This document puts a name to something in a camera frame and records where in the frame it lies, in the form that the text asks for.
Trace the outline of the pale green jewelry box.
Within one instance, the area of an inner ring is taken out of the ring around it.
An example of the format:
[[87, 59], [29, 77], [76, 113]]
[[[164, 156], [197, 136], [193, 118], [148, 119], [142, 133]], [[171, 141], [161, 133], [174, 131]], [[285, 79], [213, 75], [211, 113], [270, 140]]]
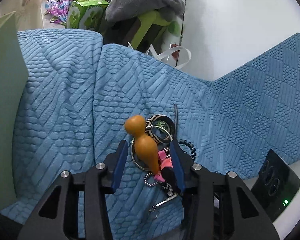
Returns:
[[13, 129], [28, 76], [15, 14], [10, 12], [0, 18], [0, 211], [16, 201], [12, 172]]

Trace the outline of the blue quilted right seat cushion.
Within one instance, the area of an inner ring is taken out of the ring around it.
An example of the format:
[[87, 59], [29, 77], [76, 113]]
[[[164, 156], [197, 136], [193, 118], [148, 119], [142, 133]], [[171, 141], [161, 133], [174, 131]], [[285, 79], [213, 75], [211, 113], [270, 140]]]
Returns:
[[134, 115], [177, 118], [210, 171], [257, 175], [269, 150], [300, 161], [300, 33], [215, 81], [196, 78], [151, 56], [102, 42], [93, 51], [94, 157], [123, 139]]

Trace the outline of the white shopping bag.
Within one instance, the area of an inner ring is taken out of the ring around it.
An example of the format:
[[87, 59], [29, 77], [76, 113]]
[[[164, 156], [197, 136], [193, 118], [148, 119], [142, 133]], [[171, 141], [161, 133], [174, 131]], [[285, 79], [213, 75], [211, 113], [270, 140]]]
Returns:
[[[178, 63], [179, 57], [177, 57], [177, 59], [174, 59], [174, 64], [172, 61], [169, 61], [170, 57], [173, 58], [173, 54], [179, 53], [181, 50], [184, 50], [187, 53], [187, 61], [186, 62], [179, 64]], [[153, 47], [153, 44], [150, 44], [149, 48], [145, 52], [145, 55], [149, 55], [158, 61], [161, 61], [165, 64], [169, 64], [170, 66], [174, 67], [177, 70], [181, 70], [182, 68], [184, 68], [192, 59], [192, 53], [187, 48], [176, 45], [176, 44], [172, 44], [171, 48], [169, 48], [168, 50], [166, 50], [160, 54], [157, 53], [157, 51]]]

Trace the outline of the green cardboard box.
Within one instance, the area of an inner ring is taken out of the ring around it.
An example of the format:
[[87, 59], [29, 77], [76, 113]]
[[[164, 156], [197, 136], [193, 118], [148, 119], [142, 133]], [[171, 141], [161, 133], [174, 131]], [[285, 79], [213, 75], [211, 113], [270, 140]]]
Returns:
[[67, 15], [66, 29], [98, 31], [108, 4], [105, 0], [73, 0]]

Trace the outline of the purple floral cloth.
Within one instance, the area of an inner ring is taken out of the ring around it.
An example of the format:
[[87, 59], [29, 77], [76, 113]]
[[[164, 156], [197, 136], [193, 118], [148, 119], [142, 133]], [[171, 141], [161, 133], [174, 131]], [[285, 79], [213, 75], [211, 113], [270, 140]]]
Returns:
[[50, 22], [65, 26], [71, 2], [73, 0], [47, 0], [45, 14], [51, 15]]

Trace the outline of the orange wooden gourd pendant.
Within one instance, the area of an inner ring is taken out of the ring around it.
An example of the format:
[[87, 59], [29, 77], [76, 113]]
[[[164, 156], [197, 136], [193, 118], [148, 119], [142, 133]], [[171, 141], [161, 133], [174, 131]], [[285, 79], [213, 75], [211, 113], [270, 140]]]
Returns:
[[160, 168], [156, 142], [146, 134], [146, 120], [141, 115], [130, 117], [125, 122], [125, 130], [134, 137], [134, 149], [138, 158], [156, 175]]

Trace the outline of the black white patterned bangle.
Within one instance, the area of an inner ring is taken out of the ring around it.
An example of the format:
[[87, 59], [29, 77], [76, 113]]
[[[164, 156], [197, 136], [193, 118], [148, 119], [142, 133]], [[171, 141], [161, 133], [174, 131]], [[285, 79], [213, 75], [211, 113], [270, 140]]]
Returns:
[[168, 144], [174, 138], [175, 125], [171, 118], [156, 114], [146, 120], [146, 134], [158, 144]]

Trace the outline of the black electronic device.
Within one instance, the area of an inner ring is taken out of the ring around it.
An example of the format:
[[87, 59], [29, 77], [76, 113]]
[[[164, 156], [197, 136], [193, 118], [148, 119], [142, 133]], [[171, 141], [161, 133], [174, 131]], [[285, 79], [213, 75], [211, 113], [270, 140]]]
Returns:
[[287, 163], [273, 150], [269, 150], [251, 188], [252, 194], [275, 221], [300, 189], [300, 179]]

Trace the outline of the blue quilted left seat cushion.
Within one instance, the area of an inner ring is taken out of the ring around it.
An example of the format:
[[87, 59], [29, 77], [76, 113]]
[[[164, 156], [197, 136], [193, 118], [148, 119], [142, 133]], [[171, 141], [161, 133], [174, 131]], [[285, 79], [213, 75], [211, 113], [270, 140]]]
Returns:
[[82, 172], [94, 162], [93, 98], [103, 39], [78, 29], [17, 35], [29, 77], [13, 132], [17, 201], [1, 214], [23, 224], [62, 171]]

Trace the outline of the blue quilted seat cushion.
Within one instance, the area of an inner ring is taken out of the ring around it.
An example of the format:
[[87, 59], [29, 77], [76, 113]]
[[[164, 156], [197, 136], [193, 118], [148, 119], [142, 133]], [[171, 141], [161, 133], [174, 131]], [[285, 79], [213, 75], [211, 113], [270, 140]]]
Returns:
[[17, 35], [29, 77], [13, 132], [17, 201], [1, 214], [23, 224], [62, 171], [82, 172], [94, 162], [93, 98], [103, 39], [78, 29]]
[[215, 81], [196, 78], [151, 56], [102, 42], [93, 51], [94, 157], [123, 139], [134, 115], [177, 118], [210, 171], [257, 175], [269, 150], [300, 161], [300, 33]]

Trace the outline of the pink charm trinket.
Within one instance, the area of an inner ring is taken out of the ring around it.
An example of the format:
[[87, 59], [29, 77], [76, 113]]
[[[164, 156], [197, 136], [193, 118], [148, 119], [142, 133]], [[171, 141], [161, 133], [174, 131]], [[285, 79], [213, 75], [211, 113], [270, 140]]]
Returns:
[[159, 183], [163, 183], [165, 180], [164, 178], [162, 177], [162, 170], [163, 168], [166, 168], [166, 167], [173, 167], [172, 165], [172, 161], [171, 161], [171, 158], [168, 156], [168, 154], [164, 151], [164, 150], [160, 150], [158, 152], [158, 163], [159, 163], [159, 172], [154, 176], [154, 179], [156, 181], [158, 181]]

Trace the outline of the lime green plastic stool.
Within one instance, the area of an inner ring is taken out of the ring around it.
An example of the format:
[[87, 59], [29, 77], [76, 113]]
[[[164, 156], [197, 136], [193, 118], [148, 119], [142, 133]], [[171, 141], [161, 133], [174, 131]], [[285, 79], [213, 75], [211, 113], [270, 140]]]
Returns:
[[139, 15], [129, 30], [128, 42], [133, 49], [147, 49], [163, 35], [170, 23], [157, 10]]

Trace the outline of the cream lace covered table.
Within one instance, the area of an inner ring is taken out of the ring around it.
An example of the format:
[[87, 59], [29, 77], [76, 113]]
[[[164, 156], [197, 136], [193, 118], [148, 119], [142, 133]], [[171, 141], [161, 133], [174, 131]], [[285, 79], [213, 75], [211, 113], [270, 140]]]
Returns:
[[2, 0], [0, 2], [0, 17], [15, 13], [16, 28], [18, 31], [42, 29], [44, 0]]

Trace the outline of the grey fleece blanket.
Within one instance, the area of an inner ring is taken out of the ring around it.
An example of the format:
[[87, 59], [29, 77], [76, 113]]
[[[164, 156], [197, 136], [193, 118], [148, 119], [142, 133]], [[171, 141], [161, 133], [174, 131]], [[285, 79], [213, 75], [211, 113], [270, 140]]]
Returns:
[[175, 15], [184, 12], [185, 4], [182, 0], [106, 0], [105, 19], [109, 23], [135, 18], [147, 12], [157, 10], [162, 18], [171, 21]]

